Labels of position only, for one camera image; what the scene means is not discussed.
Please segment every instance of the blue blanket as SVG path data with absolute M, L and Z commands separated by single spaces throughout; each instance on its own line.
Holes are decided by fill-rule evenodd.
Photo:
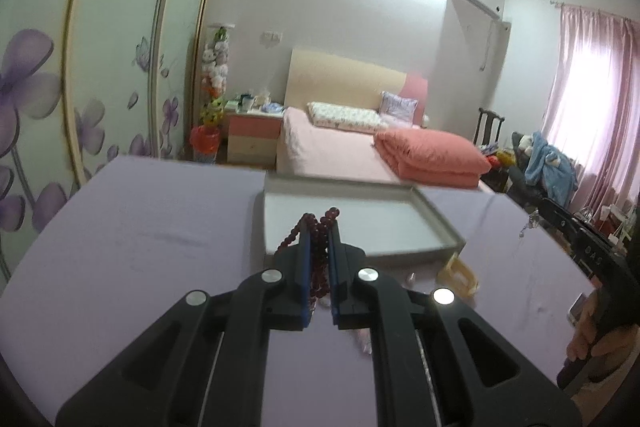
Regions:
M 524 179 L 527 185 L 536 185 L 541 177 L 548 197 L 566 207 L 578 188 L 575 169 L 569 158 L 549 145 L 540 131 L 536 131 L 533 133 L 533 150 Z

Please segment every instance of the nightstand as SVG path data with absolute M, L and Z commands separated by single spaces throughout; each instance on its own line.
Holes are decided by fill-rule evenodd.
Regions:
M 231 113 L 226 161 L 274 168 L 283 115 L 260 110 Z

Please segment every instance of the pink curtain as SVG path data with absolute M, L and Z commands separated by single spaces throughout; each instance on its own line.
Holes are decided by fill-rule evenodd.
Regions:
M 640 189 L 640 23 L 562 6 L 542 134 L 576 162 L 572 210 L 627 209 Z

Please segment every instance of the white tray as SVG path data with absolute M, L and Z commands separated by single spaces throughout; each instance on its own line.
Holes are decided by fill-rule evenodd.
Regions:
M 305 212 L 340 209 L 340 240 L 377 261 L 448 259 L 465 241 L 413 185 L 303 178 L 269 172 L 264 183 L 264 241 L 273 255 Z

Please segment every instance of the curtain rod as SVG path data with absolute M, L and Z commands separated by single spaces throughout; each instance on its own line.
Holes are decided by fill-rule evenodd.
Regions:
M 591 11 L 591 12 L 599 12 L 599 13 L 603 13 L 604 15 L 609 15 L 611 17 L 618 17 L 620 19 L 625 19 L 625 20 L 628 20 L 628 21 L 631 21 L 633 23 L 638 24 L 638 21 L 630 19 L 629 17 L 618 15 L 617 13 L 606 12 L 604 10 L 601 10 L 600 8 L 589 8 L 587 6 L 580 6 L 578 4 L 569 4 L 569 3 L 560 2 L 560 1 L 554 1 L 554 0 L 549 1 L 549 4 L 551 4 L 551 6 L 554 6 L 556 8 L 561 8 L 562 6 L 569 6 L 571 8 L 580 8 L 582 10 L 587 10 L 587 11 Z

